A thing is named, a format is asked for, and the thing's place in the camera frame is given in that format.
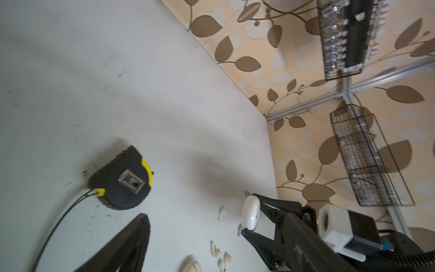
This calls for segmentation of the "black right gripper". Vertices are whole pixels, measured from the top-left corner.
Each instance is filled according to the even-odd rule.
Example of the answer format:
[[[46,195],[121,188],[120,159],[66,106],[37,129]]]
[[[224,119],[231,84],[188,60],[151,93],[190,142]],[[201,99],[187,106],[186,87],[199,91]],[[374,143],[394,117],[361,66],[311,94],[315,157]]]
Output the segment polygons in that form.
[[[275,223],[275,238],[243,229],[241,235],[271,272],[355,272],[343,257],[318,237],[316,210],[295,201],[253,194],[260,211]]]

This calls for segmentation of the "white earbud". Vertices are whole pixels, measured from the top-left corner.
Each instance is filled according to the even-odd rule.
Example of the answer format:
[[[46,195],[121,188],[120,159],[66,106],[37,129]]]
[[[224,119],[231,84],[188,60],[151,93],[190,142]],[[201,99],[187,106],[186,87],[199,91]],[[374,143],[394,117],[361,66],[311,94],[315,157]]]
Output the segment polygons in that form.
[[[210,248],[211,248],[211,255],[213,256],[213,258],[219,259],[221,256],[221,251],[219,248],[216,247],[214,241],[210,241]]]
[[[225,252],[223,258],[220,258],[217,264],[220,272],[229,272],[231,262],[232,256],[228,252]]]

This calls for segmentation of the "white earbud charging case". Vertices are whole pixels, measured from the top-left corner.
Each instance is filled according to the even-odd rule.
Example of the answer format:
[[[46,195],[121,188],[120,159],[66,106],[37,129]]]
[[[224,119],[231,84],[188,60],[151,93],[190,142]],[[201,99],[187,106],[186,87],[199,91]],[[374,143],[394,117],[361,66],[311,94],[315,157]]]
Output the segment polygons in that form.
[[[254,231],[258,225],[260,211],[261,202],[259,198],[254,195],[248,196],[242,210],[242,227],[249,231]]]

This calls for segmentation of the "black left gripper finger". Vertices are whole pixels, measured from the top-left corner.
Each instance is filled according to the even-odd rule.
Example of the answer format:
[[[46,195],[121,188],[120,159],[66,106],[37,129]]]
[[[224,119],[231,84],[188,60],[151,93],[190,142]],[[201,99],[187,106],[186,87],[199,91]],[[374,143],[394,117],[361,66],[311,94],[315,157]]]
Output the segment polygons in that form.
[[[150,239],[151,227],[146,214],[137,215],[78,272],[140,272]]]

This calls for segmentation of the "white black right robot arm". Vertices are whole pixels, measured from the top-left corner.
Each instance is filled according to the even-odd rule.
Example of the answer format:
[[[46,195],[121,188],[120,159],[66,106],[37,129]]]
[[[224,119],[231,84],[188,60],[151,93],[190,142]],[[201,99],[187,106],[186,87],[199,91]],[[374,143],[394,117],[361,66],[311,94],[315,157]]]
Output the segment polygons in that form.
[[[272,272],[432,272],[424,252],[404,233],[380,230],[367,215],[325,205],[247,196],[240,234]]]

